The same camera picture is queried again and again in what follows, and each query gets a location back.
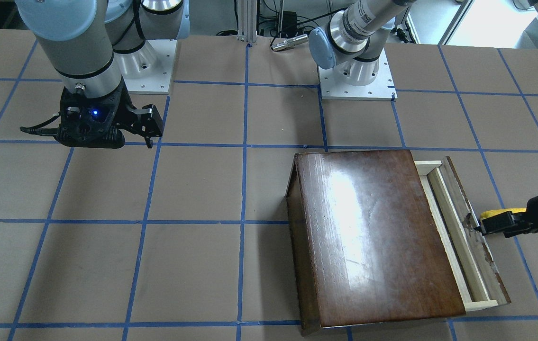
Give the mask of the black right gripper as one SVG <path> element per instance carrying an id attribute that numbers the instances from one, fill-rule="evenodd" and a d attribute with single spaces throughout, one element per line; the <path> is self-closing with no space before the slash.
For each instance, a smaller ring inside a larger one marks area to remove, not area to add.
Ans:
<path id="1" fill-rule="evenodd" d="M 125 130 L 143 137 L 147 148 L 152 148 L 152 138 L 160 138 L 164 132 L 156 105 L 135 109 L 124 80 L 97 99 L 63 88 L 59 113 L 61 122 L 55 139 L 68 147 L 119 149 L 126 142 Z"/>

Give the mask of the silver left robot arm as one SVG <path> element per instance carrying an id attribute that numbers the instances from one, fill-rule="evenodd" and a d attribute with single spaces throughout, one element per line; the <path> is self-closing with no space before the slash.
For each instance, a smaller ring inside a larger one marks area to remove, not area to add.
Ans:
<path id="1" fill-rule="evenodd" d="M 452 6 L 431 0 L 418 7 L 412 0 L 356 0 L 329 13 L 326 24 L 310 31 L 310 53 L 319 69 L 342 72 L 338 84 L 368 86 L 381 74 L 378 60 L 387 40 L 385 31 L 396 26 L 399 17 L 409 29 L 421 25 L 416 42 L 446 44 L 472 7 L 472 0 L 456 0 Z M 524 209 L 484 212 L 474 230 L 506 238 L 538 233 L 538 196 L 530 198 Z"/>

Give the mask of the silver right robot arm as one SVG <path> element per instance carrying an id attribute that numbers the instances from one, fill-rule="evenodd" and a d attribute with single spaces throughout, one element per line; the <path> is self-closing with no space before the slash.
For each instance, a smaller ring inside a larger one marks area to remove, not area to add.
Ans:
<path id="1" fill-rule="evenodd" d="M 20 127 L 68 147 L 119 149 L 124 131 L 152 148 L 163 136 L 158 108 L 132 103 L 126 80 L 160 73 L 152 40 L 185 39 L 187 0 L 18 0 L 20 18 L 35 35 L 64 84 L 59 110 L 41 124 Z"/>

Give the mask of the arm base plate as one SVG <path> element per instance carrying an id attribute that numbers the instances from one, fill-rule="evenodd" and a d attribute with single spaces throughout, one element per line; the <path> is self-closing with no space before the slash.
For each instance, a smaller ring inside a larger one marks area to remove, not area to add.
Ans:
<path id="1" fill-rule="evenodd" d="M 332 69 L 318 68 L 321 97 L 331 100 L 396 101 L 386 51 L 371 62 L 351 60 Z"/>
<path id="2" fill-rule="evenodd" d="M 115 53 L 129 93 L 169 95 L 177 47 L 176 40 L 148 40 L 136 52 Z"/>

